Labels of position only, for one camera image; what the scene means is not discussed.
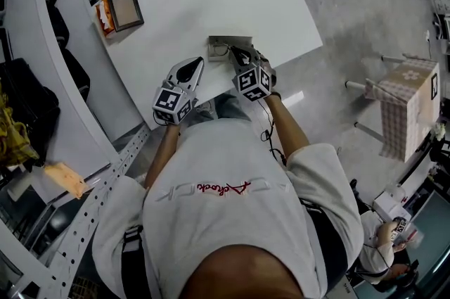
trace small table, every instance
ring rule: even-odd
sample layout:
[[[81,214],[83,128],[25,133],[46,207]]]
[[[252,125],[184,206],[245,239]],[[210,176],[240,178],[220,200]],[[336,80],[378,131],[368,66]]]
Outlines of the small table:
[[[439,118],[439,64],[412,57],[382,56],[382,60],[400,65],[379,83],[366,79],[365,85],[346,82],[345,86],[381,102],[382,135],[359,122],[355,127],[383,143],[381,156],[406,162]]]
[[[210,35],[253,37],[253,44],[273,67],[322,45],[304,0],[138,2],[145,23],[134,30],[118,32],[114,39],[103,38],[103,42],[151,129],[157,127],[152,109],[155,91],[172,66],[180,61],[195,56],[205,59],[205,71],[197,88],[199,104],[233,87],[231,64],[207,62]]]

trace concrete floor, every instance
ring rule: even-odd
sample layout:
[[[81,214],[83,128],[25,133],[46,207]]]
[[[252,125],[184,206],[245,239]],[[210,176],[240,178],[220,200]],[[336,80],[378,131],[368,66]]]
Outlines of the concrete floor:
[[[425,32],[430,30],[434,36],[430,0],[306,2],[323,47],[277,68],[277,90],[283,98],[296,95],[289,109],[310,142],[334,145],[349,180],[357,178],[361,196],[371,201],[400,178],[407,164],[378,156],[381,144],[354,128],[359,119],[380,131],[380,109],[347,91],[344,82],[380,79],[392,68],[379,60],[381,54],[407,52],[427,58]],[[443,60],[433,40],[431,50],[434,59]],[[243,104],[259,135],[268,127],[263,110],[257,103]],[[147,170],[161,136],[162,128],[153,132],[130,174],[138,176]]]

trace flower pattern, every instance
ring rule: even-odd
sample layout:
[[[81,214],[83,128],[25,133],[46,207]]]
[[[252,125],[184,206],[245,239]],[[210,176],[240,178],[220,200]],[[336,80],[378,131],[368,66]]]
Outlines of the flower pattern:
[[[408,70],[407,72],[404,72],[402,75],[405,78],[405,80],[417,80],[420,74],[414,70]]]

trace yellow-green cloth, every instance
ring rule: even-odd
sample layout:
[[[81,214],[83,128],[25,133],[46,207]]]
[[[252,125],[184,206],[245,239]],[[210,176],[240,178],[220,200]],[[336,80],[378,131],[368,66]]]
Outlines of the yellow-green cloth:
[[[0,165],[19,165],[28,159],[39,159],[28,139],[27,128],[13,120],[13,109],[8,107],[8,96],[0,85]]]

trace table leg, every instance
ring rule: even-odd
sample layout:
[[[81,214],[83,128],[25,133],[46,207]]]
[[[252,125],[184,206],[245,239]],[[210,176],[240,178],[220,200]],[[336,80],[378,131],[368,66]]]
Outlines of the table leg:
[[[384,142],[383,136],[381,134],[377,133],[371,128],[368,128],[366,125],[362,125],[360,122],[355,122],[354,126],[362,130],[366,134],[369,134],[371,137],[377,139],[378,141]]]
[[[348,88],[352,88],[352,89],[356,89],[359,91],[364,92],[366,90],[366,85],[363,84],[359,84],[358,82],[350,82],[349,80],[347,80],[345,82],[345,87]]]
[[[404,58],[393,58],[391,56],[381,56],[381,61],[387,61],[389,63],[396,63],[396,64],[401,64],[405,61],[406,59]]]

